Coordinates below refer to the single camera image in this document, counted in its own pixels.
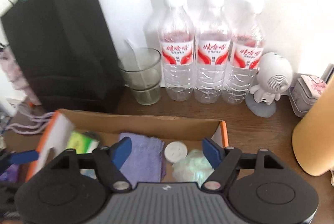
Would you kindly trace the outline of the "water bottle middle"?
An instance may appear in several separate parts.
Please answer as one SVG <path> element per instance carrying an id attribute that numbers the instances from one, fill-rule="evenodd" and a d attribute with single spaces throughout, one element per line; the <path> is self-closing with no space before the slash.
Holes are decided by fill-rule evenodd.
<path id="1" fill-rule="evenodd" d="M 195 98 L 215 103 L 223 89 L 232 32 L 222 8 L 210 7 L 196 34 Z"/>

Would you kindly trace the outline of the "white astronaut speaker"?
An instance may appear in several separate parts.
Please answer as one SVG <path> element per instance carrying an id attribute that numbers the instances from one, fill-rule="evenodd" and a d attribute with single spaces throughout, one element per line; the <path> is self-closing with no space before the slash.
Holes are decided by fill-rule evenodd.
<path id="1" fill-rule="evenodd" d="M 288 59 L 269 52 L 260 59 L 256 80 L 245 98 L 246 105 L 256 116 L 269 118 L 276 112 L 276 101 L 292 83 L 293 68 Z"/>

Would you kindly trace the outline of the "black paper bag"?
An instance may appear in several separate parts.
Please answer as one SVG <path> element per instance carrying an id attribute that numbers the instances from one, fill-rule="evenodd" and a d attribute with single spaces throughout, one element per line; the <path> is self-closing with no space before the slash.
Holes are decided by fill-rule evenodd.
<path id="1" fill-rule="evenodd" d="M 1 22 L 46 110 L 115 110 L 125 83 L 99 0 L 18 2 Z"/>

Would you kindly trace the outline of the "white round cap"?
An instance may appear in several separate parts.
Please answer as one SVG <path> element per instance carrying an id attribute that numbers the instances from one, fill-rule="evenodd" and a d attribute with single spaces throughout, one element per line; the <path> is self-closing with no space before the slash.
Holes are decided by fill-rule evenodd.
<path id="1" fill-rule="evenodd" d="M 164 150 L 164 156 L 169 163 L 178 163 L 188 154 L 187 147 L 184 143 L 174 141 L 169 143 Z"/>

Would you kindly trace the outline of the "purple tissue box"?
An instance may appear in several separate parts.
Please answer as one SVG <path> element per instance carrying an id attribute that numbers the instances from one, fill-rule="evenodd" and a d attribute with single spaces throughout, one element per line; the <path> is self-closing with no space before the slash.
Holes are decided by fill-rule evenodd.
<path id="1" fill-rule="evenodd" d="M 19 175 L 19 165 L 12 164 L 0 175 L 0 181 L 16 183 L 18 181 L 18 175 Z"/>

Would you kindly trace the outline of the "red cardboard box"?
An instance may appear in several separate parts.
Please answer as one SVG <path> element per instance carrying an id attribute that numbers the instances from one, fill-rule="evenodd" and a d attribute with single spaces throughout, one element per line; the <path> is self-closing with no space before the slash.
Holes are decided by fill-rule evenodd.
<path id="1" fill-rule="evenodd" d="M 170 116 L 112 115 L 85 111 L 60 109 L 54 113 L 42 134 L 36 151 L 38 160 L 30 164 L 26 180 L 31 179 L 44 165 L 49 153 L 58 156 L 65 150 L 72 131 L 95 132 L 103 146 L 111 146 L 119 140 L 119 134 L 134 134 L 156 137 L 166 143 L 180 140 L 188 149 L 200 148 L 205 137 L 219 146 L 229 145 L 225 121 L 194 119 Z"/>

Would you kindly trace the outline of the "water bottle left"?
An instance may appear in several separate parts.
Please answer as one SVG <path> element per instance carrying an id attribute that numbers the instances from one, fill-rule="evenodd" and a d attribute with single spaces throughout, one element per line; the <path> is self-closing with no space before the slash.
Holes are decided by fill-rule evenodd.
<path id="1" fill-rule="evenodd" d="M 194 86 L 195 29 L 182 6 L 172 6 L 158 28 L 162 68 L 168 96 L 186 101 Z"/>

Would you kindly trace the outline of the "small floral tin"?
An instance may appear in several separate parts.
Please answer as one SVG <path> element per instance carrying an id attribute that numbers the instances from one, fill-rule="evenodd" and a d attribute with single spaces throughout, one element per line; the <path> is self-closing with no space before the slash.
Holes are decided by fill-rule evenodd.
<path id="1" fill-rule="evenodd" d="M 300 75 L 288 90 L 289 100 L 296 116 L 303 118 L 323 94 L 327 84 L 316 76 Z"/>

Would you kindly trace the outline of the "water bottle right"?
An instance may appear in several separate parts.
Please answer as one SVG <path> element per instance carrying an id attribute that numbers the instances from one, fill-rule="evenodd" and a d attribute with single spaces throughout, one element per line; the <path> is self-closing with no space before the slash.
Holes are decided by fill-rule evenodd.
<path id="1" fill-rule="evenodd" d="M 265 43 L 259 14 L 245 12 L 235 20 L 221 94 L 227 103 L 239 104 L 246 98 Z"/>

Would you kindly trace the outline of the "yellow thermos jug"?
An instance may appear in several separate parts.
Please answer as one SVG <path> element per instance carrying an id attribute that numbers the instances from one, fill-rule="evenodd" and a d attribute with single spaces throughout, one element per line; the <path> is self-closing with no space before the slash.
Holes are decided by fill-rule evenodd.
<path id="1" fill-rule="evenodd" d="M 292 133 L 292 148 L 300 167 L 311 176 L 333 168 L 333 81 Z"/>

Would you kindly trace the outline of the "purple knitted cloth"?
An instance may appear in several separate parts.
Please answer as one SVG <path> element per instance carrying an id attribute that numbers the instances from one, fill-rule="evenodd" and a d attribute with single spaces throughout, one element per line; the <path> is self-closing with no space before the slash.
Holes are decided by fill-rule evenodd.
<path id="1" fill-rule="evenodd" d="M 123 132 L 119 139 L 129 137 L 132 149 L 128 159 L 121 167 L 122 174 L 135 188 L 139 182 L 160 183 L 166 174 L 163 158 L 165 143 L 155 137 Z"/>

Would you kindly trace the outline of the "pale green plastic bag ball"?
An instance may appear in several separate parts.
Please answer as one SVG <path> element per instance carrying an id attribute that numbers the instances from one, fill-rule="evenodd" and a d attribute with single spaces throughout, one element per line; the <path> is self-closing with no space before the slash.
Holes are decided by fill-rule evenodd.
<path id="1" fill-rule="evenodd" d="M 172 177 L 176 182 L 196 182 L 199 187 L 214 171 L 203 152 L 198 149 L 193 149 L 184 159 L 173 164 L 172 168 Z"/>

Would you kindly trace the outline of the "clear drinking glass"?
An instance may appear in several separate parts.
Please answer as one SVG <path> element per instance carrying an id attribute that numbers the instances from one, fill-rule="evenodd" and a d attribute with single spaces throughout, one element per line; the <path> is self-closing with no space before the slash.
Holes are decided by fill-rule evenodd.
<path id="1" fill-rule="evenodd" d="M 161 54 L 154 48 L 135 48 L 126 52 L 118 63 L 125 83 L 141 105 L 160 100 Z"/>

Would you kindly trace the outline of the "water bottle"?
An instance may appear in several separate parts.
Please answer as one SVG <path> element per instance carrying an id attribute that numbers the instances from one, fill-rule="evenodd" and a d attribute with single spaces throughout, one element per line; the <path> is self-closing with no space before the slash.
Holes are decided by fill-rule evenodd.
<path id="1" fill-rule="evenodd" d="M 232 32 L 222 8 L 210 7 L 196 34 L 195 98 L 215 103 L 223 89 Z"/>
<path id="2" fill-rule="evenodd" d="M 265 43 L 259 14 L 245 12 L 235 20 L 221 94 L 227 103 L 239 104 L 246 98 Z"/>
<path id="3" fill-rule="evenodd" d="M 194 86 L 195 29 L 182 6 L 172 6 L 158 28 L 162 68 L 168 96 L 186 101 Z"/>

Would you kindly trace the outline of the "green tissue pack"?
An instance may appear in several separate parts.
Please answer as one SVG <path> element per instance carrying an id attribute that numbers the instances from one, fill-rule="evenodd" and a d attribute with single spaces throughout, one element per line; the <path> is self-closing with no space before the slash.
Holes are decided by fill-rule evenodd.
<path id="1" fill-rule="evenodd" d="M 72 131 L 66 148 L 76 150 L 77 154 L 85 154 L 91 153 L 99 143 L 100 138 L 95 132 Z"/>

